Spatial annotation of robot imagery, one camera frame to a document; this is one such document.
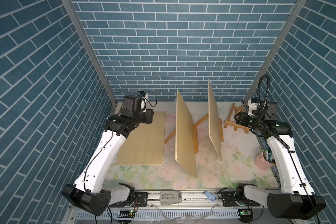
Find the metal vent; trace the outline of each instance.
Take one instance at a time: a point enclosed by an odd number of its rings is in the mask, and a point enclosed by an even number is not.
[[[124,215],[120,213],[120,210],[112,210],[112,215],[114,219],[131,220],[124,218]],[[170,219],[182,217],[183,219],[188,216],[202,216],[210,212],[210,209],[162,209],[164,215]],[[237,209],[213,209],[213,212],[206,217],[206,219],[236,219],[240,218]],[[76,220],[92,220],[94,215],[86,211],[79,211],[76,216]],[[109,220],[110,217],[107,213],[103,213],[101,216],[97,217],[101,220]],[[154,209],[139,210],[134,217],[136,221],[146,221],[146,220],[164,220],[162,213]]]

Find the blue object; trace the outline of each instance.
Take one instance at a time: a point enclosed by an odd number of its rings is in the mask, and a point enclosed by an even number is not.
[[[215,195],[210,193],[209,191],[204,191],[204,195],[211,201],[215,201]]]

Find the table surface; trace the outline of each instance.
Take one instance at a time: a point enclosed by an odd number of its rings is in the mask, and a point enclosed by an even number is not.
[[[193,123],[208,113],[208,102],[186,102],[186,105],[192,114]],[[219,117],[224,121],[232,102],[217,102],[217,105]],[[153,110],[166,111],[164,135],[167,137],[175,129],[175,102],[159,102]],[[235,132],[232,126],[228,126],[223,128],[223,135],[222,160],[220,160],[208,136],[208,119],[197,127],[199,148],[199,153],[195,155],[197,178],[175,161],[175,137],[173,137],[164,144],[162,165],[116,165],[116,155],[106,174],[103,189],[121,182],[134,186],[137,190],[221,189],[235,188],[238,183],[252,183],[258,187],[278,187],[270,169],[261,171],[254,165],[253,159],[262,150],[253,133],[245,134],[240,128]]]

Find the plywood board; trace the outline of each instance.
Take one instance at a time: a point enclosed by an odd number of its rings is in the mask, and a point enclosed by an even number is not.
[[[208,114],[209,114],[209,137],[213,143],[216,153],[221,160],[221,145],[220,145],[220,127],[218,105],[216,104],[214,92],[208,80]]]
[[[197,177],[193,141],[193,118],[179,91],[175,118],[175,160],[194,177]]]
[[[151,124],[140,124],[121,146],[116,165],[163,164],[166,112],[154,111]]]

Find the aluminum frame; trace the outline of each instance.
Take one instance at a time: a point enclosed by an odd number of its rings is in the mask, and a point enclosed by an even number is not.
[[[284,25],[282,26],[279,35],[277,36],[271,50],[269,51],[268,55],[266,56],[265,61],[260,67],[260,70],[258,71],[258,74],[256,75],[253,83],[251,84],[248,92],[246,93],[243,103],[246,105],[248,103],[248,100],[251,99],[253,96],[253,93],[255,92],[255,89],[258,86],[260,78],[266,73],[268,70],[271,62],[273,61],[276,53],[278,52],[280,46],[282,45],[283,41],[285,40],[287,34],[289,33],[292,25],[294,24],[295,20],[297,19],[297,16],[300,14],[302,8],[304,7],[307,0],[297,0],[295,5],[292,7],[291,12],[285,21]]]
[[[96,70],[99,79],[101,80],[103,87],[105,88],[108,97],[110,98],[110,100],[112,101],[112,104],[114,106],[117,105],[117,101],[115,99],[115,96],[113,95],[113,92],[107,82],[107,78],[105,76],[105,74],[103,73],[102,67],[99,64],[99,61],[97,59],[96,54],[94,53],[94,49],[92,48],[92,45],[87,37],[87,34],[85,32],[85,29],[82,26],[82,23],[78,17],[78,14],[76,12],[76,9],[72,3],[71,0],[62,0],[63,6],[65,7],[65,10],[67,11],[68,16],[70,17],[73,26],[75,27],[77,34],[84,46],[84,48],[87,51],[87,54],[92,62],[92,64],[94,65],[94,69]]]

